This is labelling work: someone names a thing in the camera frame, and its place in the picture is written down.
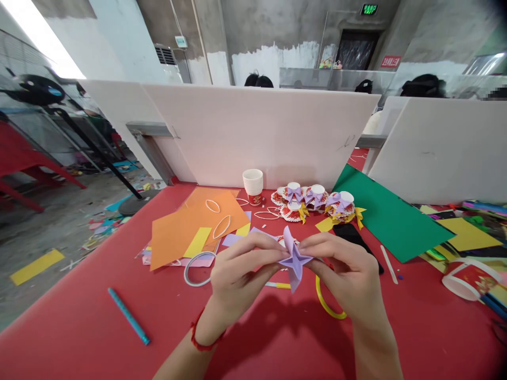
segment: red sign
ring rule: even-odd
[[[380,67],[385,67],[385,68],[397,68],[398,65],[400,64],[400,61],[401,61],[401,56],[396,56],[396,55],[386,55],[384,57],[384,59],[382,60],[382,64],[380,65]]]

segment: blue marker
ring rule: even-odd
[[[114,291],[112,288],[108,288],[107,291],[111,295],[112,299],[116,302],[116,305],[120,308],[121,312],[127,318],[128,322],[132,326],[132,328],[135,330],[135,332],[138,334],[139,338],[143,341],[143,343],[147,346],[149,344],[149,338],[146,335],[146,333],[143,331],[139,323],[134,319],[132,314],[130,314],[130,311],[128,311],[127,307],[123,303],[123,301],[120,299],[118,294]]]

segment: orange paper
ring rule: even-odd
[[[247,215],[236,201],[236,196],[237,192],[227,189],[198,187],[178,211],[154,221],[150,270],[182,258],[200,227],[212,229],[203,250],[214,251],[218,239],[213,239],[213,230],[224,216],[231,216],[231,224],[220,237],[249,223]],[[206,207],[207,199],[220,206],[220,213],[214,213]]]

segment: smartphone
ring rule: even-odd
[[[355,229],[355,227],[354,227],[353,224],[350,224],[350,223],[347,223],[347,224],[335,224],[333,226],[333,231],[336,234],[336,236],[339,236],[342,239],[347,240],[348,242],[351,242],[351,243],[354,243],[354,244],[362,246],[364,249],[366,249],[366,251],[370,255],[372,255],[373,257],[375,257],[375,255],[371,251],[370,247],[368,247],[368,245],[364,242],[363,238],[361,237],[361,235],[359,234],[359,232]],[[379,260],[377,260],[377,262],[379,264],[379,274],[383,274],[384,273],[384,268],[379,263]]]

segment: black hair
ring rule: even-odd
[[[433,74],[424,74],[406,81],[401,96],[419,98],[445,98],[445,81]]]
[[[274,88],[273,82],[265,75],[259,76],[259,74],[252,73],[248,76],[245,81],[245,87],[265,87]]]
[[[76,89],[78,90],[79,95],[84,96],[86,94],[86,90],[79,84],[79,82],[76,82]]]
[[[365,92],[371,94],[372,90],[373,90],[373,82],[369,79],[365,79],[358,84],[354,92]]]

